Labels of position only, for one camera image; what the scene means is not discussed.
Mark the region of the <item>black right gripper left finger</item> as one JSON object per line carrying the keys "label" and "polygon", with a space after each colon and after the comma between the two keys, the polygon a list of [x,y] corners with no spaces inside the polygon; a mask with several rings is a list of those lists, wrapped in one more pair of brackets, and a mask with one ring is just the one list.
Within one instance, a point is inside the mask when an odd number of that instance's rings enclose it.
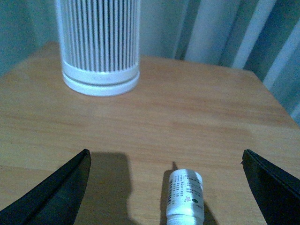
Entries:
{"label": "black right gripper left finger", "polygon": [[91,166],[82,150],[24,196],[1,210],[2,225],[72,225],[83,200]]}

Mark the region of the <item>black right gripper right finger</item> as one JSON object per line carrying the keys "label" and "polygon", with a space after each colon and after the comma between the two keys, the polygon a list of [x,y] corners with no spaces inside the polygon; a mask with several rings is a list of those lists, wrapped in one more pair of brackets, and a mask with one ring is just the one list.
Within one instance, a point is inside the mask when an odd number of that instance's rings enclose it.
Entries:
{"label": "black right gripper right finger", "polygon": [[300,180],[249,149],[244,150],[241,163],[266,223],[298,225]]}

